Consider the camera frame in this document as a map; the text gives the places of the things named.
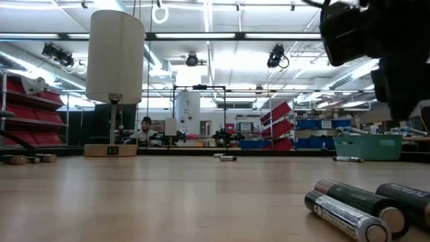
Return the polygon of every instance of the stage light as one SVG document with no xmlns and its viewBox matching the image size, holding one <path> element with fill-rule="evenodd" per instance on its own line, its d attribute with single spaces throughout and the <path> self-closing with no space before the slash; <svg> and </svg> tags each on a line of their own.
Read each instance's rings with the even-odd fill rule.
<svg viewBox="0 0 430 242">
<path fill-rule="evenodd" d="M 187 60 L 185 61 L 186 65 L 189 67 L 195 67 L 199 64 L 199 59 L 197 58 L 197 55 L 194 53 L 191 53 L 188 55 Z"/>
</svg>

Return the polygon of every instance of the lamp shade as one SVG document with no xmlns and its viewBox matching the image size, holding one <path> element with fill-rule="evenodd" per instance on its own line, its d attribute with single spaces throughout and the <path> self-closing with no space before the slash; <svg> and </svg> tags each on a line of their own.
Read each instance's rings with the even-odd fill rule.
<svg viewBox="0 0 430 242">
<path fill-rule="evenodd" d="M 100 10 L 91 16 L 89 36 L 87 98 L 110 103 L 142 100 L 144 26 L 121 11 Z"/>
</svg>

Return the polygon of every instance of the battery label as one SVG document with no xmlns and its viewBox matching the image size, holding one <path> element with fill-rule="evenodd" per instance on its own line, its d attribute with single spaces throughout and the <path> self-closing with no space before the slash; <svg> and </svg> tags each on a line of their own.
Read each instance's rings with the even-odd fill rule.
<svg viewBox="0 0 430 242">
<path fill-rule="evenodd" d="M 404 192 L 406 194 L 410 194 L 413 196 L 418 196 L 420 198 L 428 196 L 429 194 L 427 192 L 417 191 L 412 188 L 406 188 L 404 186 L 396 185 L 396 184 L 390 184 L 387 186 L 387 188 L 391 188 L 393 190 L 398 190 L 399 192 Z"/>
<path fill-rule="evenodd" d="M 363 214 L 324 196 L 316 200 L 314 211 L 319 217 L 336 226 L 352 239 L 359 241 L 357 226 Z"/>
</svg>

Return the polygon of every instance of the red shelf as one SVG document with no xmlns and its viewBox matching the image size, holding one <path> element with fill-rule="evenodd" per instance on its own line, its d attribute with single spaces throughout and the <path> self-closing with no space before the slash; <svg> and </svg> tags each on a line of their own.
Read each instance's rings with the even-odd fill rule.
<svg viewBox="0 0 430 242">
<path fill-rule="evenodd" d="M 273 150 L 274 151 L 289 151 L 293 148 L 293 144 L 291 143 L 289 138 L 280 138 L 273 141 Z M 265 150 L 272 150 L 271 144 L 263 147 Z"/>
<path fill-rule="evenodd" d="M 6 95 L 5 109 L 15 114 L 14 118 L 3 118 L 5 131 L 35 147 L 64 146 L 55 133 L 62 127 L 67 127 L 55 112 L 64 106 L 59 93 L 45 90 L 27 94 L 20 76 L 7 76 L 3 95 Z M 7 138 L 3 145 L 20 147 Z"/>
<path fill-rule="evenodd" d="M 293 125 L 288 120 L 282 120 L 273 125 L 273 138 L 279 138 L 281 135 L 293 129 Z M 262 133 L 263 139 L 271 139 L 271 128 L 266 128 Z"/>
<path fill-rule="evenodd" d="M 272 109 L 272 111 L 271 111 L 272 120 L 273 121 L 278 120 L 282 116 L 287 115 L 290 111 L 291 111 L 291 108 L 289 107 L 289 105 L 286 102 L 283 102 L 278 107 Z M 260 118 L 260 121 L 261 121 L 262 125 L 264 125 L 264 126 L 269 125 L 270 124 L 270 112 L 266 113 L 262 118 Z"/>
</svg>

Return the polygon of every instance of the black camera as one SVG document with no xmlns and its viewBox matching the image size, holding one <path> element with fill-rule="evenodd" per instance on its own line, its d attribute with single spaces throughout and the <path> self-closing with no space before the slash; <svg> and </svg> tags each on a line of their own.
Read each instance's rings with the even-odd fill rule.
<svg viewBox="0 0 430 242">
<path fill-rule="evenodd" d="M 372 81 L 392 118 L 409 118 L 430 98 L 430 0 L 361 0 L 360 6 L 304 1 L 322 9 L 320 32 L 333 66 L 361 56 L 380 59 Z"/>
</svg>

